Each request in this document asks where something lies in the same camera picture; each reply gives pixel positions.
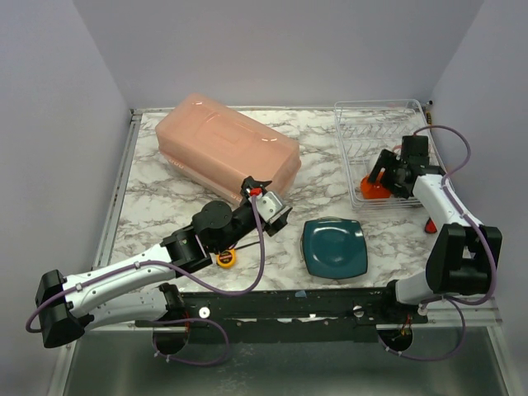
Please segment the teal square plate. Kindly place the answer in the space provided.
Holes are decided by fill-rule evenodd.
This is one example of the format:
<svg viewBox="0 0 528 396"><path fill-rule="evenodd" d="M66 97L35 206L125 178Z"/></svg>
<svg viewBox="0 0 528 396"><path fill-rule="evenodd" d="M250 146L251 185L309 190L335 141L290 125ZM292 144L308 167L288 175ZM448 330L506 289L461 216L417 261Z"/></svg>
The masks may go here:
<svg viewBox="0 0 528 396"><path fill-rule="evenodd" d="M361 224L327 217L304 223L300 251L311 276L345 280L368 271L368 253Z"/></svg>

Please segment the white bowl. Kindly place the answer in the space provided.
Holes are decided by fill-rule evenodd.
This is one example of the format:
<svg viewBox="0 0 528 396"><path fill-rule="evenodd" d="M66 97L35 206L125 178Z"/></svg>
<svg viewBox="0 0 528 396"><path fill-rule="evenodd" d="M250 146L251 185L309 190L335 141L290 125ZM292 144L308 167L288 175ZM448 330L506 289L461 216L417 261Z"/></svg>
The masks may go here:
<svg viewBox="0 0 528 396"><path fill-rule="evenodd" d="M368 173L372 173L373 171L379 168L378 166L379 159L380 159L379 155L375 155L370 158L368 162L368 167L367 167Z"/></svg>

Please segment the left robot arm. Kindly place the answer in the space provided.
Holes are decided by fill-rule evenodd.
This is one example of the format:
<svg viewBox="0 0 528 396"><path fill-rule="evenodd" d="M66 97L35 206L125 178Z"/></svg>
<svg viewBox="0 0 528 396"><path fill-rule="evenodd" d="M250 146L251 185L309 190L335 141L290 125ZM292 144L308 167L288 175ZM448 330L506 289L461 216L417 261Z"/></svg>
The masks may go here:
<svg viewBox="0 0 528 396"><path fill-rule="evenodd" d="M236 209L213 200L192 216L189 225L130 259L77 275L46 272L36 291L36 310L26 322L27 332L41 335L44 347L51 349L107 324L158 321L177 300L170 281L178 277L219 293L195 273L252 231L263 238L287 225L292 209L268 185L246 177Z"/></svg>

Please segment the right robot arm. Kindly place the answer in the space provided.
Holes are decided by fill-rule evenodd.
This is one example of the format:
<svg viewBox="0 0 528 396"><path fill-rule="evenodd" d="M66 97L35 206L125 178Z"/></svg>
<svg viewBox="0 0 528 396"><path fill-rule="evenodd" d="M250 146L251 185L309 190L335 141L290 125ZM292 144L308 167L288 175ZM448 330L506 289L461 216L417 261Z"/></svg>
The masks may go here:
<svg viewBox="0 0 528 396"><path fill-rule="evenodd" d="M398 303L451 297L471 305L472 295L480 295L482 302L491 297L502 233L484 225L455 195L444 169L430 161L426 136L403 136L398 153L382 149L366 181L379 183L397 198L417 199L438 232L424 271L393 283Z"/></svg>

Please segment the orange bowl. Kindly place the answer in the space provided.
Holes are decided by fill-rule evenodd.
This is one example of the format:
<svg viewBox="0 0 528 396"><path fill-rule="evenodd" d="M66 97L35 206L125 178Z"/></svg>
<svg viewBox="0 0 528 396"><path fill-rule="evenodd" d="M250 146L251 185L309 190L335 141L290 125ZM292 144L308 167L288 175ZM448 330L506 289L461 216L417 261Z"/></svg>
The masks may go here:
<svg viewBox="0 0 528 396"><path fill-rule="evenodd" d="M361 180L360 189L361 194L366 200L375 200L375 199L388 199L391 197L391 192L382 186L380 179L383 176L381 172L374 183L368 182L369 176L365 176Z"/></svg>

